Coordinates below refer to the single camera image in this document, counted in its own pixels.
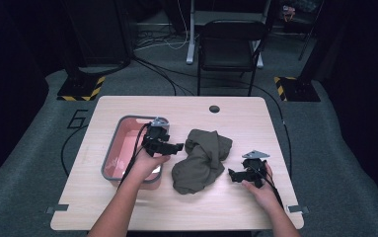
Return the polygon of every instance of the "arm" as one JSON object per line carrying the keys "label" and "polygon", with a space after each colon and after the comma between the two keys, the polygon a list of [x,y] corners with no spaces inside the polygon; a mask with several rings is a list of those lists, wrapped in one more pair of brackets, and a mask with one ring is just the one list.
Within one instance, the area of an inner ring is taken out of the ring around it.
{"label": "arm", "polygon": [[129,175],[91,228],[88,236],[126,236],[140,185],[157,166],[169,159],[170,156],[152,158],[142,150]]}
{"label": "arm", "polygon": [[[267,177],[271,181],[271,168],[268,164],[265,165],[267,169]],[[284,209],[278,203],[277,198],[275,197],[275,194],[272,191],[272,188],[269,185],[269,183],[265,182],[265,184],[260,189],[258,189],[253,184],[245,180],[242,182],[242,185],[248,191],[250,191],[251,194],[254,195],[257,203],[267,213],[271,221],[272,231],[275,237],[300,236],[299,232],[294,227],[290,218],[287,216],[286,212],[284,212]]]}

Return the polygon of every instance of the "chair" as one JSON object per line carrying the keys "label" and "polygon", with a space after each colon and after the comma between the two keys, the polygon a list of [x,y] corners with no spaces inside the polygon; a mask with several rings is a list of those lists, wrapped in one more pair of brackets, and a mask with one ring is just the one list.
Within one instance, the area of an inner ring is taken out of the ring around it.
{"label": "chair", "polygon": [[267,28],[256,21],[218,20],[207,23],[199,37],[197,95],[201,71],[251,72],[248,96],[254,85],[257,62],[263,49]]}

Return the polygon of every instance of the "olive green cloth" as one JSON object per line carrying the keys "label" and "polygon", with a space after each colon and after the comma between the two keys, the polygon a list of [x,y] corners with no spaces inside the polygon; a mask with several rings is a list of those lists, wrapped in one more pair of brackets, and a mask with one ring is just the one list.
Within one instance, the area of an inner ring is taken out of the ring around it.
{"label": "olive green cloth", "polygon": [[195,194],[212,184],[225,170],[221,161],[228,157],[232,140],[217,131],[193,129],[186,140],[186,160],[173,167],[173,187],[182,195]]}

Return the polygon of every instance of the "pink tray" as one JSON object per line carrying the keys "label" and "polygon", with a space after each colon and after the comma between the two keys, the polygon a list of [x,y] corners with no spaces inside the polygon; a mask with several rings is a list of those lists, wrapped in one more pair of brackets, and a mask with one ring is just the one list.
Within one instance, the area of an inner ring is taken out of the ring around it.
{"label": "pink tray", "polygon": [[[111,181],[113,185],[118,186],[121,181],[127,164],[132,156],[140,128],[143,124],[152,121],[154,118],[155,117],[126,116],[121,118],[118,122],[108,154],[106,155],[105,162],[102,166],[103,176]],[[146,129],[140,134],[138,146],[142,143],[145,132]],[[149,156],[146,152],[141,152],[138,156],[141,155]],[[140,189],[158,189],[161,184],[161,172],[162,165],[155,169],[152,174],[146,178]]]}

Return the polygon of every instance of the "table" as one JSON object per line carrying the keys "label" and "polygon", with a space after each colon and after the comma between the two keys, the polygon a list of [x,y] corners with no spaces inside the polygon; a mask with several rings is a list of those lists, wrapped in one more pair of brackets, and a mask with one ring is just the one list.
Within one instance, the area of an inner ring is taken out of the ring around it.
{"label": "table", "polygon": [[[269,4],[271,0],[265,0],[265,10],[262,14],[259,13],[230,13],[230,12],[203,12],[195,11],[194,0],[191,0],[190,5],[190,17],[189,17],[189,50],[186,63],[191,65],[194,59],[194,49],[195,49],[195,40],[194,40],[194,25],[204,25],[213,20],[260,20],[265,22]],[[258,68],[263,68],[263,58],[262,55],[259,55],[259,61],[257,63]]]}
{"label": "table", "polygon": [[[212,113],[210,106],[218,106]],[[232,183],[227,169],[242,171],[242,155],[258,150],[269,154],[273,180],[284,205],[297,205],[286,165],[265,104],[258,97],[138,97],[105,96],[98,101],[59,204],[51,220],[54,230],[89,230],[116,187],[105,180],[101,167],[120,118],[127,115],[158,116],[170,122],[170,143],[185,142],[193,128],[213,131],[233,140],[226,170],[215,183],[194,195],[173,189],[171,170],[187,158],[183,150],[164,164],[161,186],[141,190],[129,230],[257,230],[271,228],[264,211],[239,183]],[[296,228],[304,225],[299,212],[288,216]]]}

